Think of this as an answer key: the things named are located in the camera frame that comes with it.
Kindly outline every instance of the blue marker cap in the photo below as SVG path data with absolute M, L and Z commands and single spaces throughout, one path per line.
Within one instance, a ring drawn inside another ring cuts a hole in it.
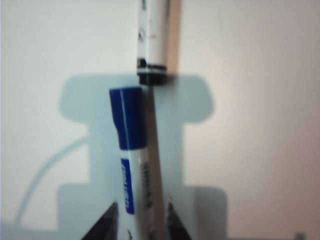
M 116 88 L 109 93 L 120 149 L 134 150 L 147 146 L 142 88 Z

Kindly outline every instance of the pen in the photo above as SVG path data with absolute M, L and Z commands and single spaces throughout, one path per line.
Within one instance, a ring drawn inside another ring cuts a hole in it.
M 141 87 L 125 87 L 111 89 L 109 93 L 121 150 L 126 224 L 121 228 L 127 229 L 130 240 L 154 240 L 143 91 Z
M 167 79 L 170 0 L 139 0 L 137 74 L 140 84 Z

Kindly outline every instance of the blue marker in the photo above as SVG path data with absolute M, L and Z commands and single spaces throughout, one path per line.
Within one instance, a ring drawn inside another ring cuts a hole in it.
M 111 89 L 123 179 L 125 226 L 129 240 L 155 240 L 147 132 L 141 87 Z

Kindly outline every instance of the white wall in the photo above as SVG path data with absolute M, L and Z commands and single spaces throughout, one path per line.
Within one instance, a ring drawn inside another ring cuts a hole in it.
M 164 198 L 194 239 L 317 240 L 320 1 L 172 1 Z M 2 1 L 4 240 L 79 239 L 122 203 L 108 89 L 137 84 L 137 2 Z

